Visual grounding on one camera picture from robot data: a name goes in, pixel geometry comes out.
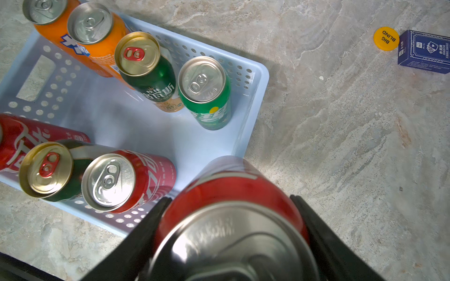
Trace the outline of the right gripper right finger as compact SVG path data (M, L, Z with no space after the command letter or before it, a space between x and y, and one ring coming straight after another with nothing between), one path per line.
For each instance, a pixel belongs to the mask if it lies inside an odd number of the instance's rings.
M331 230L301 196L291 195L290 199L307 226L311 251L323 277L329 281L383 280Z

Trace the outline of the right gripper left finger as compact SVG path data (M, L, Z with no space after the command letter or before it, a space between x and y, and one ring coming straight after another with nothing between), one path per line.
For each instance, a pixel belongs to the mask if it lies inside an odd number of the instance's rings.
M126 239L85 277L84 281L133 281L152 255L154 236L172 199L164 197Z

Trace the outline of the green Sprite can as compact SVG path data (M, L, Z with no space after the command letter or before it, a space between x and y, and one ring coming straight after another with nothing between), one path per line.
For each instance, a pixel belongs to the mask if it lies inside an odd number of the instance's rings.
M198 123L216 131L232 117L231 82L225 69L215 59L194 57L181 68L179 96Z

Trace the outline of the green gold-top can back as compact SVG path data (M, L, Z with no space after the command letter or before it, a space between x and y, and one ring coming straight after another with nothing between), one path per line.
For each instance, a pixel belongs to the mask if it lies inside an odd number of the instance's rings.
M163 112L184 108L171 62L146 32L131 32L116 45L114 59L123 80Z

